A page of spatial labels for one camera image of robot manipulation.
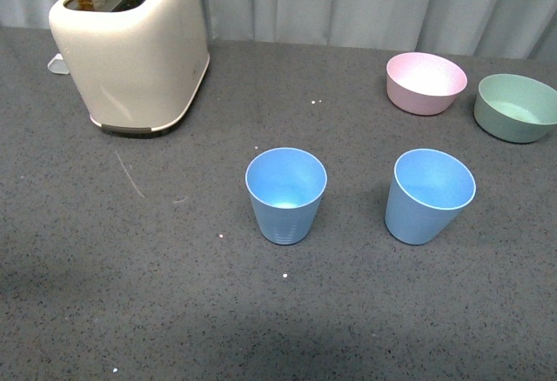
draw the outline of pink bowl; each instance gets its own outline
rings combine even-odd
[[[393,104],[422,116],[446,110],[468,82],[457,64],[420,52],[391,58],[386,74],[386,93]]]

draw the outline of cream toaster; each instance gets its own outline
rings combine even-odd
[[[50,9],[52,36],[97,126],[151,133],[186,113],[209,65],[200,0],[76,0]]]

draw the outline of cup rim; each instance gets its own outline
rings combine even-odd
[[[323,188],[321,188],[321,190],[319,191],[318,195],[314,198],[312,198],[310,201],[308,201],[307,203],[301,204],[301,205],[297,205],[296,207],[277,207],[276,205],[272,205],[267,203],[266,201],[262,200],[261,198],[259,198],[258,196],[255,195],[255,193],[252,191],[252,188],[250,187],[250,184],[248,182],[247,176],[248,173],[250,172],[250,168],[252,167],[252,165],[263,155],[268,154],[270,152],[274,152],[277,150],[293,150],[293,151],[297,151],[297,152],[301,152],[305,155],[308,155],[309,157],[312,157],[317,164],[321,167],[321,170],[323,171],[323,176],[324,176],[324,182],[323,182]],[[247,190],[249,191],[250,195],[252,197],[254,197],[256,200],[258,200],[260,203],[267,205],[269,207],[272,207],[273,209],[280,209],[280,210],[296,210],[296,209],[301,209],[303,207],[306,207],[307,205],[314,203],[316,200],[318,200],[321,196],[323,196],[323,193],[325,192],[325,188],[327,186],[327,181],[328,181],[328,176],[327,176],[327,171],[325,169],[325,166],[321,163],[321,161],[318,160],[318,158],[313,155],[312,153],[306,151],[306,150],[302,150],[302,149],[298,149],[298,148],[292,148],[292,147],[278,147],[278,148],[272,148],[269,150],[266,150],[264,152],[261,152],[260,154],[258,154],[255,158],[252,159],[252,161],[249,163],[249,165],[247,165],[247,168],[245,169],[245,186],[247,187]]]
[[[427,151],[427,152],[437,152],[440,153],[441,155],[443,155],[444,157],[450,157],[453,161],[456,161],[458,164],[460,164],[460,166],[462,166],[462,168],[464,168],[464,170],[467,172],[468,176],[470,177],[470,179],[472,180],[472,185],[473,185],[473,190],[472,190],[472,194],[470,195],[470,197],[463,203],[454,207],[439,207],[436,205],[431,205],[428,203],[424,203],[423,201],[419,200],[418,198],[414,197],[412,194],[410,194],[406,188],[404,188],[404,186],[402,185],[402,183],[399,181],[399,176],[397,174],[397,166],[399,165],[399,161],[407,156],[408,154],[412,153],[412,152],[418,152],[418,151]],[[415,201],[418,204],[421,204],[425,207],[428,207],[430,209],[434,209],[437,211],[456,211],[456,210],[460,210],[463,209],[464,207],[466,207],[467,205],[469,205],[472,200],[474,199],[474,197],[476,196],[476,180],[473,177],[472,172],[468,169],[468,167],[466,165],[464,165],[459,159],[457,159],[456,157],[454,157],[453,155],[449,155],[446,152],[443,152],[442,150],[436,150],[436,149],[429,149],[429,148],[418,148],[418,149],[412,149],[412,150],[408,150],[406,152],[404,152],[402,155],[399,156],[399,158],[397,159],[397,161],[394,164],[394,179],[396,179],[397,181],[397,185],[399,186],[399,188],[404,191],[404,193],[409,196],[413,201]]]

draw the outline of bowl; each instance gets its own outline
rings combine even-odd
[[[528,144],[557,124],[557,91],[520,75],[491,75],[480,81],[473,114],[487,133]]]
[[[445,111],[468,82],[456,63],[421,52],[393,57],[386,74],[386,93],[393,104],[421,116]]]

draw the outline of green bowl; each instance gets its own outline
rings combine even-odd
[[[527,144],[557,124],[557,91],[520,75],[491,75],[480,82],[473,115],[487,133]]]

